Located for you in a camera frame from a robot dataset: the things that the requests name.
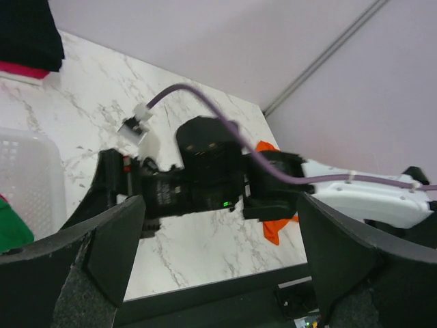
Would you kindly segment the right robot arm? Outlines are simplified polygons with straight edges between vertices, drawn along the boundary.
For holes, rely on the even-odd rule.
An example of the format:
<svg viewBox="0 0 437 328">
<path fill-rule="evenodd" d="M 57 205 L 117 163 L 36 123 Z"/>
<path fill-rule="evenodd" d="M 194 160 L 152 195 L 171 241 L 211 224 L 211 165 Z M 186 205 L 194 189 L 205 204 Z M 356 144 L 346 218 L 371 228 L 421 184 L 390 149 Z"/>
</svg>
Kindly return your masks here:
<svg viewBox="0 0 437 328">
<path fill-rule="evenodd" d="M 140 195 L 145 202 L 142 235 L 150 238 L 164 217 L 234 210 L 242 204 L 245 219 L 263 223 L 297 213 L 301 193 L 363 223 L 397 233 L 425 221 L 436 209 L 425 192 L 428 180 L 418 167 L 390 179 L 390 185 L 360 181 L 345 169 L 304 159 L 297 154 L 264 150 L 279 171 L 296 177 L 340 175 L 338 181 L 287 184 L 264 171 L 216 118 L 197 116 L 181 125 L 175 141 L 181 167 L 163 171 L 148 154 L 132 158 L 103 150 L 91 187 L 66 226 L 96 216 L 117 203 L 117 197 Z"/>
</svg>

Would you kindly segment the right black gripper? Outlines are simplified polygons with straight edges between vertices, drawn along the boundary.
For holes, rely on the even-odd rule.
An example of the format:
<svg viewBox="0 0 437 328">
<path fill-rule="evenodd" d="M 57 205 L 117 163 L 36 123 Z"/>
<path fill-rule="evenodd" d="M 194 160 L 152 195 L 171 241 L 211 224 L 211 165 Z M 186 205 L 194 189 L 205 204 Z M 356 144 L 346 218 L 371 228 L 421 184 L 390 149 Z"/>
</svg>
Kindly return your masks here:
<svg viewBox="0 0 437 328">
<path fill-rule="evenodd" d="M 85 197 L 62 230 L 116 204 L 117 195 L 142 196 L 142 235 L 153 236 L 165 217 L 234 208 L 244 191 L 242 147 L 218 118 L 197 116 L 175 133 L 182 167 L 158 168 L 150 157 L 124 156 L 114 149 L 98 153 Z"/>
</svg>

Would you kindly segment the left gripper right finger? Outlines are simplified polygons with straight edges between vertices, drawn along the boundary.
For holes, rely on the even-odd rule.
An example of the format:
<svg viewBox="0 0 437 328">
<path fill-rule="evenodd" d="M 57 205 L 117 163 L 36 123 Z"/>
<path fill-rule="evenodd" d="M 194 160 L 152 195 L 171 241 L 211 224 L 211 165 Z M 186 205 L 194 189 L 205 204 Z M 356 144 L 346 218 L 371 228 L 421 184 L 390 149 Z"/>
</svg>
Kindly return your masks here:
<svg viewBox="0 0 437 328">
<path fill-rule="evenodd" d="M 396 236 L 304 194 L 300 231 L 329 327 L 436 326 L 436 215 Z"/>
</svg>

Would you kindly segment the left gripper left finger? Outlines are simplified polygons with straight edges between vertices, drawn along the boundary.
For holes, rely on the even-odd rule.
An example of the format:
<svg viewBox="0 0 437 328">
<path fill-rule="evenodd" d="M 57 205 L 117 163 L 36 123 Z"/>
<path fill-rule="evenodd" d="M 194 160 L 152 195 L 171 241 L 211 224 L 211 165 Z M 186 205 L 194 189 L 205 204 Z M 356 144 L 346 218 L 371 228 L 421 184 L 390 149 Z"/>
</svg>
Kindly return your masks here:
<svg viewBox="0 0 437 328">
<path fill-rule="evenodd" d="M 136 256 L 145 204 L 122 204 L 1 254 L 2 327 L 112 327 Z"/>
</svg>

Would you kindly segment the white plastic basket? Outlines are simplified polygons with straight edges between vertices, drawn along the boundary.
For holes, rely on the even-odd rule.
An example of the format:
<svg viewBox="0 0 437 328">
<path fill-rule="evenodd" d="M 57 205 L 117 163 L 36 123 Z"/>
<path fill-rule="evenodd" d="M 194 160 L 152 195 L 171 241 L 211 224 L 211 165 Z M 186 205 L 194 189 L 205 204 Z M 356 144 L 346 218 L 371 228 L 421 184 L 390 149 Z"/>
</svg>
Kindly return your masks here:
<svg viewBox="0 0 437 328">
<path fill-rule="evenodd" d="M 64 171 L 58 147 L 30 131 L 1 128 L 1 195 L 36 240 L 67 220 Z"/>
</svg>

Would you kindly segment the orange t-shirt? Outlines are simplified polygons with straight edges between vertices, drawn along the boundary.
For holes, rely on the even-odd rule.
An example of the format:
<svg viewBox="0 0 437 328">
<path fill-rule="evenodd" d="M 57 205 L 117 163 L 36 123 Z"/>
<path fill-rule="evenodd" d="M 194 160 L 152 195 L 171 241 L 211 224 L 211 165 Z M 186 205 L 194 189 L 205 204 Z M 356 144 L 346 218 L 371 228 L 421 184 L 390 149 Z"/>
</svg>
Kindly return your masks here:
<svg viewBox="0 0 437 328">
<path fill-rule="evenodd" d="M 274 147 L 271 143 L 268 143 L 266 141 L 259 141 L 256 147 L 257 152 L 263 152 L 263 151 L 275 151 L 279 152 L 279 149 Z M 264 221 L 263 222 L 263 233 L 264 238 L 267 241 L 270 241 L 272 244 L 279 246 L 280 244 L 280 238 L 279 238 L 279 232 L 291 221 L 299 222 L 298 215 L 294 215 L 292 218 L 289 219 L 280 219 L 275 221 Z"/>
</svg>

